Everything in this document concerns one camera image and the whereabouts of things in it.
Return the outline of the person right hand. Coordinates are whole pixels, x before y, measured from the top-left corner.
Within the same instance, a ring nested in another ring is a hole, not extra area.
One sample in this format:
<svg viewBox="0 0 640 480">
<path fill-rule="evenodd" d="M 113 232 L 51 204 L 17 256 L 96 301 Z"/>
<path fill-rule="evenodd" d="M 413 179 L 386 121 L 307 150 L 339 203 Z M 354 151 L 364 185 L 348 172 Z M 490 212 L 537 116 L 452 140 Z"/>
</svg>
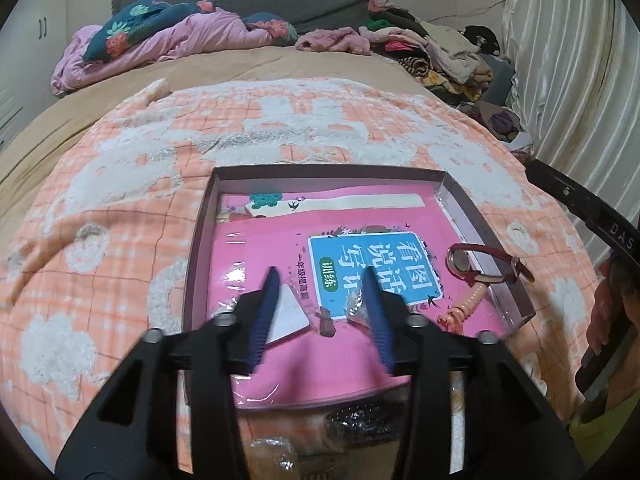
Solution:
<svg viewBox="0 0 640 480">
<path fill-rule="evenodd" d="M 634 282 L 620 258 L 608 258 L 599 266 L 599 272 L 602 280 L 594 292 L 594 303 L 587 328 L 588 346 L 596 356 L 610 342 L 616 318 L 625 313 L 629 321 L 634 320 L 636 299 Z"/>
</svg>

